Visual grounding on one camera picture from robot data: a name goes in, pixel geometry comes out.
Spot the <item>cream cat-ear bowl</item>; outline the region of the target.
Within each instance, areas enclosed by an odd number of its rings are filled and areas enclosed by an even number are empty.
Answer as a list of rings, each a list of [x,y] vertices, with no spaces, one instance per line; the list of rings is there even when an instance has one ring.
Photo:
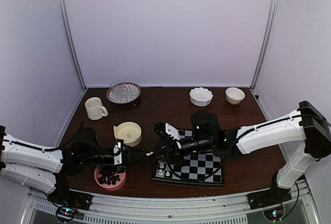
[[[142,140],[142,129],[134,122],[124,122],[118,126],[113,126],[116,139],[124,141],[124,144],[131,147],[137,146]]]

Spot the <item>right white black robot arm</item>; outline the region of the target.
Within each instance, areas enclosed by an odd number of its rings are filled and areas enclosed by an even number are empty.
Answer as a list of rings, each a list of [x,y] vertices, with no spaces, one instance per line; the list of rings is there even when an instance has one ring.
[[[180,130],[156,123],[160,137],[159,159],[165,175],[187,184],[223,185],[222,172],[229,157],[292,141],[300,146],[283,168],[273,175],[265,200],[276,204],[309,167],[330,155],[330,123],[308,101],[289,114],[252,126],[221,129],[215,113],[200,110],[191,115],[192,129]]]

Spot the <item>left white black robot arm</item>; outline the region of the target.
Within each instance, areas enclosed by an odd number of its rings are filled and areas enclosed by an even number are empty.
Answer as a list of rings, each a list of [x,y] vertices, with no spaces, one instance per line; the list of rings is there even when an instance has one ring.
[[[114,147],[98,144],[96,132],[80,125],[69,140],[70,146],[47,147],[19,140],[1,126],[1,175],[40,190],[62,205],[70,205],[76,194],[67,177],[84,172],[85,166],[109,166],[123,172],[148,158],[147,152],[117,140]]]

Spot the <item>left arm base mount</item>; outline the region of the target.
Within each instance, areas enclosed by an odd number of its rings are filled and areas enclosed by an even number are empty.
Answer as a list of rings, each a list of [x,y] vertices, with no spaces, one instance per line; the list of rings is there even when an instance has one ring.
[[[47,194],[47,198],[50,202],[55,203],[58,206],[66,206],[73,208],[74,210],[88,211],[92,203],[93,196],[87,193],[72,190],[55,190],[51,194]]]

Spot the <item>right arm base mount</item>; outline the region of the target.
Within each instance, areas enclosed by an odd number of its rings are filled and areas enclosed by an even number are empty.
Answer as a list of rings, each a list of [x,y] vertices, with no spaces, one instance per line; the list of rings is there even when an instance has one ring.
[[[250,209],[255,210],[289,201],[292,196],[288,190],[268,189],[249,193],[247,199]]]

